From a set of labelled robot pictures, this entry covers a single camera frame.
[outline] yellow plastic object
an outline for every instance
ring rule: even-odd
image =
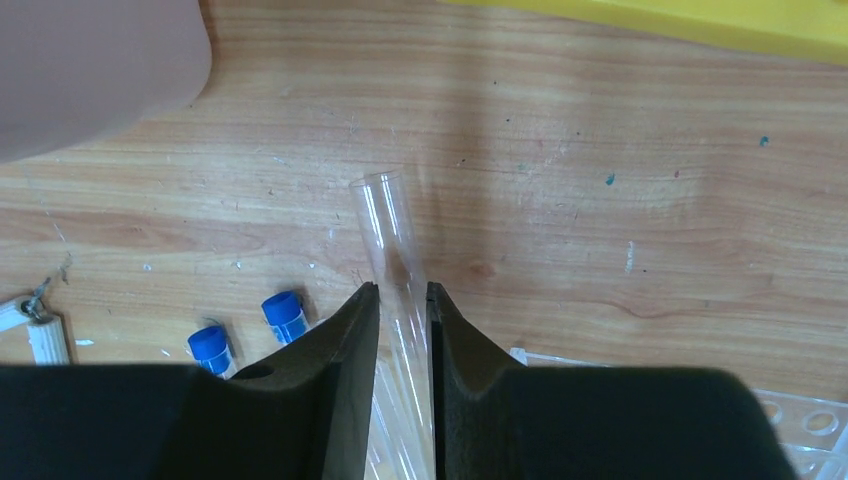
[[[448,0],[848,65],[848,0]]]

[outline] blue cap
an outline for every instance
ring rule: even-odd
[[[197,364],[215,375],[224,373],[232,361],[227,346],[227,331],[220,325],[193,333],[188,337],[188,347]]]
[[[295,292],[280,292],[262,302],[265,319],[277,341],[287,345],[306,333],[309,325]]]

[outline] wooden table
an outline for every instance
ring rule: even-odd
[[[192,107],[0,166],[0,298],[70,258],[79,362],[188,362],[204,317],[269,354],[262,300],[371,277],[347,185],[404,167],[429,278],[504,348],[848,400],[848,70],[422,0],[204,15]]]

